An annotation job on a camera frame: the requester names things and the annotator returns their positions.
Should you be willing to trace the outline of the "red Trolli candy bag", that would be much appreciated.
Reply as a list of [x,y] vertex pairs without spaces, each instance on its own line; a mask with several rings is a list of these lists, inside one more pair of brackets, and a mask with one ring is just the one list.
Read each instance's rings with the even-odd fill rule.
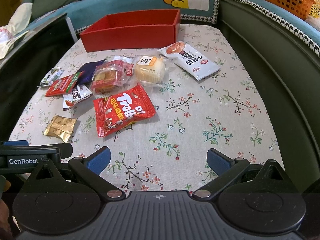
[[156,110],[140,84],[124,92],[93,100],[98,137],[106,137],[133,122],[153,117]]

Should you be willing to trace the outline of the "green white Kapron wafer packet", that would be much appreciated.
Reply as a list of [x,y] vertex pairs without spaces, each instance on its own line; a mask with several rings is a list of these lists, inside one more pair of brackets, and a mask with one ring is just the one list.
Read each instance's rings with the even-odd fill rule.
[[60,67],[52,68],[40,81],[39,87],[50,87],[56,80],[60,78],[64,70]]

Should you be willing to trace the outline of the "dark glass side table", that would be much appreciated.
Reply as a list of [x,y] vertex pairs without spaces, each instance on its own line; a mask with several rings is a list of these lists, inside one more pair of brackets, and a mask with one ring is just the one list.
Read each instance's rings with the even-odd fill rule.
[[8,140],[47,72],[77,41],[66,13],[28,32],[1,60],[1,140]]

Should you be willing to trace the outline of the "white cloth on sofa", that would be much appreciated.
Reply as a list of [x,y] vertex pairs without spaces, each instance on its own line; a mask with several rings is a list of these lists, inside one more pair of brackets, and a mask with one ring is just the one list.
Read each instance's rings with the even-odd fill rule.
[[25,2],[16,9],[9,23],[5,26],[12,35],[20,33],[29,25],[32,7],[33,3]]

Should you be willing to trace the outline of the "white noodle snack packet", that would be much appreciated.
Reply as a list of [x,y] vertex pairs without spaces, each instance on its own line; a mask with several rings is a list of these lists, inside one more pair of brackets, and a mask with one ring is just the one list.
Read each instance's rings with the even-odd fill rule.
[[158,52],[200,81],[220,70],[220,67],[189,44],[178,41]]

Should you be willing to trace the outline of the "gold foil snack packet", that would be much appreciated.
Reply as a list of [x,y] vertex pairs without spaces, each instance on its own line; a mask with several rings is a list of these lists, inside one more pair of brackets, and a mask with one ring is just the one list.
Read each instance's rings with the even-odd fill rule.
[[60,138],[63,142],[68,142],[72,135],[76,121],[76,118],[66,118],[56,115],[44,130],[43,134],[48,137]]

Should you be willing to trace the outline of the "small white red snack packet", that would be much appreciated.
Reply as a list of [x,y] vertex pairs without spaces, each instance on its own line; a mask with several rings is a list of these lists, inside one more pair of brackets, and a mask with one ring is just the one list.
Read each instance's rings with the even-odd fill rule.
[[72,89],[71,93],[63,95],[62,110],[70,110],[91,96],[93,96],[93,93],[86,85],[76,86]]

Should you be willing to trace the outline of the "red crown spicy strip packet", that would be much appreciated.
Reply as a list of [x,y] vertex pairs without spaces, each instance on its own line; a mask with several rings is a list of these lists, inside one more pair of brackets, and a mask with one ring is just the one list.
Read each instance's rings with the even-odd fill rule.
[[68,94],[74,88],[77,80],[81,77],[83,72],[65,76],[53,82],[47,90],[45,97]]

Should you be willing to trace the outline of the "red cardboard box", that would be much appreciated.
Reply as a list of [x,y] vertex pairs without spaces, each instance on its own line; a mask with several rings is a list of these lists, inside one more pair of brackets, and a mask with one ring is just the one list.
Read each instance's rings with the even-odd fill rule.
[[177,41],[180,19],[179,9],[110,14],[80,33],[80,38],[87,52],[162,48]]

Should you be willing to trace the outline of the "blue foil snack packet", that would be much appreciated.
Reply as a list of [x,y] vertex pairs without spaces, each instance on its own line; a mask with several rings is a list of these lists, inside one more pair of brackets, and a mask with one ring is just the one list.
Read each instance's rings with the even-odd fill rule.
[[78,69],[77,73],[82,72],[82,74],[79,76],[76,82],[76,86],[80,86],[80,85],[91,82],[95,69],[97,68],[97,66],[103,64],[104,62],[105,60],[100,60],[96,62],[89,62],[81,66]]

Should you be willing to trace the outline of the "pink pastry packet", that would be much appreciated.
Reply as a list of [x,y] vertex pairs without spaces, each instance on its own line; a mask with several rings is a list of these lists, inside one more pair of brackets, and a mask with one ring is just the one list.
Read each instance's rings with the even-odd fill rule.
[[101,94],[123,87],[129,79],[127,70],[131,67],[132,61],[132,58],[115,56],[113,60],[97,66],[90,90],[95,94]]

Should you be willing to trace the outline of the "teal lion sofa cover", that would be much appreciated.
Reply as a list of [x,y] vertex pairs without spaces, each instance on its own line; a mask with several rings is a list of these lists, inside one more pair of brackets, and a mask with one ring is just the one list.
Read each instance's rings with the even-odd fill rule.
[[[319,31],[294,16],[290,12],[263,0],[231,0],[237,5],[249,5],[257,15],[264,15],[302,40],[316,55],[319,55]],[[212,23],[217,22],[218,10],[223,0],[208,0],[207,11],[197,9],[181,9],[181,18],[187,21]],[[50,9],[40,16],[32,16],[28,30],[48,21],[52,17],[67,14],[76,33],[81,33],[97,20],[109,14],[120,12],[171,9],[170,2],[164,0],[80,0],[59,9]]]

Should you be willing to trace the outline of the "steamed cake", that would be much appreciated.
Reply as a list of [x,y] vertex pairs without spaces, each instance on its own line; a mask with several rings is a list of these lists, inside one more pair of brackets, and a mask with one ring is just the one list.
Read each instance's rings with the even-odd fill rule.
[[163,56],[136,56],[126,70],[126,75],[145,85],[161,85],[168,70],[168,60]]

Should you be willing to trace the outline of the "papers and bags on side table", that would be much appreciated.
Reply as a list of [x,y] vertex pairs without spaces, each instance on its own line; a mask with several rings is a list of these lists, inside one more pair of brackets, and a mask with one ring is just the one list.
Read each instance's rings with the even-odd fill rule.
[[25,31],[17,36],[12,35],[8,29],[1,27],[1,45],[0,45],[0,59],[4,59],[5,56],[12,50],[18,40],[24,38],[28,33]]

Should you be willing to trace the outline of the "floral tablecloth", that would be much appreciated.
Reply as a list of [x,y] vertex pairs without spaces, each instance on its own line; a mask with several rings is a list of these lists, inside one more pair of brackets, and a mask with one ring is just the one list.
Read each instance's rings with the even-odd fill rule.
[[101,176],[125,192],[200,188],[217,176],[207,163],[211,148],[254,164],[281,161],[263,100],[221,31],[184,24],[179,35],[220,71],[196,81],[171,65],[161,86],[146,87],[156,110],[153,118],[100,138],[91,99],[64,111],[60,97],[47,97],[45,89],[38,89],[10,139],[26,140],[30,145],[55,144],[59,139],[44,135],[53,117],[76,118],[70,138],[74,156],[87,157],[107,146],[111,161]]

